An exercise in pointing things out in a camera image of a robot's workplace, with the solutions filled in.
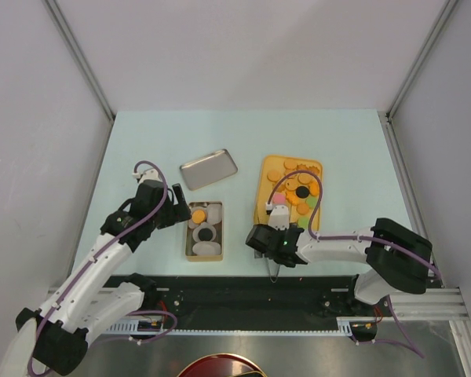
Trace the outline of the orange cookie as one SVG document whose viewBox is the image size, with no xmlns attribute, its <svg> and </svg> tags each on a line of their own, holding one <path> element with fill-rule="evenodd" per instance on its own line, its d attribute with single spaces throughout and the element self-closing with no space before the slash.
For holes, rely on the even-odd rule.
<svg viewBox="0 0 471 377">
<path fill-rule="evenodd" d="M 194 210 L 192 212 L 192 222 L 195 224 L 203 223 L 207 218 L 206 212 L 201 209 Z"/>
</svg>

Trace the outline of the metal tongs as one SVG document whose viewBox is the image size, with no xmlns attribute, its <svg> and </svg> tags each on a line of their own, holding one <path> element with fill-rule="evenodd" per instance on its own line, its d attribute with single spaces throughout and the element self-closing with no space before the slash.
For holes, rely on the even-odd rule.
<svg viewBox="0 0 471 377">
<path fill-rule="evenodd" d="M 265 205 L 267 203 L 272 203 L 272 197 L 271 199 L 268 199 L 265 201 Z M 268 215 L 267 215 L 267 220 L 265 223 L 258 223 L 258 224 L 263 224 L 263 225 L 267 225 L 267 221 L 268 221 Z M 255 253 L 255 257 L 256 258 L 265 258 L 263 256 L 263 254 L 259 253 L 258 251 L 254 250 L 254 253 Z M 270 260 L 270 259 L 267 259 L 266 258 L 266 267 L 267 267 L 267 272 L 268 272 L 268 277 L 269 279 L 271 280 L 272 283 L 276 283 L 278 278 L 279 278 L 279 271 L 280 271 L 280 267 L 281 265 L 279 264 L 276 264 L 274 261 Z"/>
</svg>

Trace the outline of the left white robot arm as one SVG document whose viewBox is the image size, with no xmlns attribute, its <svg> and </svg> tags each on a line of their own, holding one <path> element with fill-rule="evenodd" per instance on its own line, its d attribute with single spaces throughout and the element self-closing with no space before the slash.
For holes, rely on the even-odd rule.
<svg viewBox="0 0 471 377">
<path fill-rule="evenodd" d="M 33 376 L 33 363 L 66 376 L 85 358 L 89 347 L 115 322 L 128 315 L 172 317 L 160 310 L 153 280 L 134 273 L 107 298 L 96 295 L 113 272 L 150 238 L 153 231 L 189 220 L 179 184 L 167 187 L 145 179 L 135 197 L 110 214 L 81 265 L 36 310 L 16 317 L 18 333 L 0 366 L 0 376 Z"/>
</svg>

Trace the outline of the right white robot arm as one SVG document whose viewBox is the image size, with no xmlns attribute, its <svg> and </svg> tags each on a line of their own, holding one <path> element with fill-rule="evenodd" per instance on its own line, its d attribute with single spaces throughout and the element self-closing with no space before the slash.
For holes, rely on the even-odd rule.
<svg viewBox="0 0 471 377">
<path fill-rule="evenodd" d="M 346 305 L 356 315 L 366 314 L 382 298 L 398 291 L 423 295 L 429 272 L 439 274 L 431 264 L 430 241 L 388 218 L 348 235 L 321 236 L 297 226 L 276 229 L 257 224 L 246 245 L 289 268 L 319 262 L 370 266 L 355 277 L 353 289 L 346 295 Z"/>
</svg>

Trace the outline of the yellow cookie tin box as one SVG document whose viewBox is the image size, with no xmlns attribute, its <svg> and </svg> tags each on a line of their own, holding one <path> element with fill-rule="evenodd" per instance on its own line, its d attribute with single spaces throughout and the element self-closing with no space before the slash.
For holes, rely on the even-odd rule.
<svg viewBox="0 0 471 377">
<path fill-rule="evenodd" d="M 224 208 L 221 201 L 198 201 L 188 205 L 184 255 L 189 262 L 220 262 L 224 257 Z"/>
</svg>

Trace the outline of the green sandwich cookie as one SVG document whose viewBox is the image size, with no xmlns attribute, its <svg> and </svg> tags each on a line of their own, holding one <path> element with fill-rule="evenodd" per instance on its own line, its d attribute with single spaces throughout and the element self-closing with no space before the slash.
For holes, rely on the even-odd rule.
<svg viewBox="0 0 471 377">
<path fill-rule="evenodd" d="M 307 229 L 309 226 L 309 218 L 300 217 L 297 221 L 298 227 L 302 229 Z"/>
</svg>

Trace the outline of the white paper cupcake liner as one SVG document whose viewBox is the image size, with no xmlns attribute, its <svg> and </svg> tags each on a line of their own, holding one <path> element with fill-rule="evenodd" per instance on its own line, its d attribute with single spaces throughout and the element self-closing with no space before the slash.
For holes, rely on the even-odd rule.
<svg viewBox="0 0 471 377">
<path fill-rule="evenodd" d="M 192 253 L 199 257 L 221 255 L 221 245 L 213 241 L 201 241 L 193 245 Z"/>
</svg>

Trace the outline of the black sandwich cookie on tray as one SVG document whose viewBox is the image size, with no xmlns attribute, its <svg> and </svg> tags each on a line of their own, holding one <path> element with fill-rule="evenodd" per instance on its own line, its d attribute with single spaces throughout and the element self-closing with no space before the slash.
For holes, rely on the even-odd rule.
<svg viewBox="0 0 471 377">
<path fill-rule="evenodd" d="M 307 186 L 298 186 L 295 190 L 295 195 L 300 199 L 306 199 L 310 195 L 309 188 Z"/>
</svg>

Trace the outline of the silver tin lid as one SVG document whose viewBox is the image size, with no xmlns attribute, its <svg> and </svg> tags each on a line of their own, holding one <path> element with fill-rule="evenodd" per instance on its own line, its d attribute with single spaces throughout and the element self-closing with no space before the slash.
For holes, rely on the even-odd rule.
<svg viewBox="0 0 471 377">
<path fill-rule="evenodd" d="M 239 169 L 228 150 L 221 149 L 184 163 L 179 170 L 186 186 L 195 191 L 231 177 Z"/>
</svg>

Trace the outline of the yellow cookie tray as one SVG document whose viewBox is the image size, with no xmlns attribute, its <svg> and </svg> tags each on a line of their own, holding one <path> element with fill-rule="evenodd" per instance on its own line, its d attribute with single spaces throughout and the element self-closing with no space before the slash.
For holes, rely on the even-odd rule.
<svg viewBox="0 0 471 377">
<path fill-rule="evenodd" d="M 269 155 L 263 159 L 254 209 L 254 224 L 265 223 L 265 201 L 277 192 L 286 195 L 290 222 L 297 224 L 300 217 L 309 218 L 314 231 L 320 227 L 320 212 L 313 213 L 322 193 L 323 166 L 313 159 Z M 307 186 L 310 195 L 300 199 L 295 195 L 298 186 Z"/>
</svg>

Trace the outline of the dark red round object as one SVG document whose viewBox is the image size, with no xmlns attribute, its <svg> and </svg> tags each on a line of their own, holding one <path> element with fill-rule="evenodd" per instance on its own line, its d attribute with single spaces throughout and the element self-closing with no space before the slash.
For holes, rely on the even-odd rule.
<svg viewBox="0 0 471 377">
<path fill-rule="evenodd" d="M 253 361 L 233 353 L 215 353 L 201 357 L 185 367 L 178 377 L 261 376 L 267 374 Z"/>
</svg>

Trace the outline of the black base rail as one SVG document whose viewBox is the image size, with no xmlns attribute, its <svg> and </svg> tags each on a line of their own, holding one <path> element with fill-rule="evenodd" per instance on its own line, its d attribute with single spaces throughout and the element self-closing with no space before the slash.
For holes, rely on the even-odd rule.
<svg viewBox="0 0 471 377">
<path fill-rule="evenodd" d="M 292 329 L 320 318 L 367 318 L 377 311 L 388 316 L 384 302 L 374 305 L 354 299 L 351 276 L 268 277 L 152 276 L 166 308 L 182 328 L 214 328 L 224 323 L 244 328 Z"/>
</svg>

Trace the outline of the right aluminium frame post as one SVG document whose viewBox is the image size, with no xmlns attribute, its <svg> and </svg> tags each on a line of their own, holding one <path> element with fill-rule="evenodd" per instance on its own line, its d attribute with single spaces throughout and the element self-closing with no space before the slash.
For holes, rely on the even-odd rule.
<svg viewBox="0 0 471 377">
<path fill-rule="evenodd" d="M 409 94 L 415 80 L 424 68 L 426 61 L 429 59 L 432 51 L 438 43 L 441 35 L 444 33 L 449 21 L 451 20 L 455 10 L 461 3 L 459 0 L 447 0 L 441 7 L 436 19 L 433 21 L 427 36 L 424 39 L 416 57 L 414 58 L 409 71 L 404 77 L 399 89 L 396 92 L 388 110 L 385 112 L 387 120 L 392 120 L 398 112 L 405 97 Z"/>
</svg>

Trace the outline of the aluminium frame post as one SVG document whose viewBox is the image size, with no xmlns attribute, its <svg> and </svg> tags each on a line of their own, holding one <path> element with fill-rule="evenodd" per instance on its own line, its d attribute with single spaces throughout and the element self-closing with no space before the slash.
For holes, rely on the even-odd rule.
<svg viewBox="0 0 471 377">
<path fill-rule="evenodd" d="M 449 21 L 451 20 L 455 10 L 461 3 L 459 0 L 447 0 L 441 7 L 436 19 L 433 21 L 427 36 L 424 39 L 416 57 L 414 58 L 409 71 L 404 77 L 399 89 L 396 92 L 388 110 L 385 112 L 387 120 L 392 120 L 398 112 L 405 97 L 409 94 L 415 80 L 424 68 L 426 61 L 429 59 L 432 51 L 438 43 L 441 35 L 444 33 Z"/>
<path fill-rule="evenodd" d="M 75 62 L 82 78 L 86 82 L 89 91 L 92 93 L 106 119 L 112 125 L 115 122 L 116 114 L 112 111 L 107 96 L 73 32 L 67 17 L 64 15 L 59 2 L 55 0 L 43 0 L 42 4 L 51 18 L 54 27 L 58 30 L 62 41 Z"/>
</svg>

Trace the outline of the left aluminium frame post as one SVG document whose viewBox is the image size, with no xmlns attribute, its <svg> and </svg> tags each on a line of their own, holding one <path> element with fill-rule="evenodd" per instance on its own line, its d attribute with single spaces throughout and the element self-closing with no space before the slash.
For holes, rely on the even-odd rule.
<svg viewBox="0 0 471 377">
<path fill-rule="evenodd" d="M 43 0 L 42 4 L 51 18 L 54 27 L 58 30 L 62 41 L 75 62 L 82 78 L 86 82 L 89 91 L 92 93 L 106 119 L 112 125 L 115 122 L 116 114 L 112 111 L 107 96 L 73 32 L 67 17 L 64 15 L 59 2 L 55 0 Z"/>
</svg>

